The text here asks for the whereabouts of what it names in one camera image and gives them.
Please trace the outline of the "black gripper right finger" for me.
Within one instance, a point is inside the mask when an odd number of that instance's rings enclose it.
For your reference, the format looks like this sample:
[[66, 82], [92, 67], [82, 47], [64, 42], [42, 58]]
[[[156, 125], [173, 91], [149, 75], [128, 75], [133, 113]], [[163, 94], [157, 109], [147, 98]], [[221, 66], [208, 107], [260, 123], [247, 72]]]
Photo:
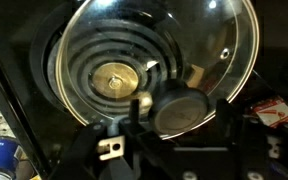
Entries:
[[236, 180], [268, 180], [269, 155], [265, 128], [248, 120], [226, 99], [216, 103], [216, 125], [233, 155]]

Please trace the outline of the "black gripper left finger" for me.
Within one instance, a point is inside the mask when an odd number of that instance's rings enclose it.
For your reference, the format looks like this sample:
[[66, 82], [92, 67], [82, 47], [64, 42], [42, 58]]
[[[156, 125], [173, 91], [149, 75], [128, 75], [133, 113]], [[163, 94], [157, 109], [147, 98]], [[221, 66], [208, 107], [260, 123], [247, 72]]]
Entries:
[[139, 100], [131, 101], [128, 117], [120, 122], [126, 136], [126, 148], [132, 153], [132, 168], [137, 180], [181, 180], [182, 172], [177, 167], [174, 148], [176, 144], [162, 140], [155, 132], [140, 125]]

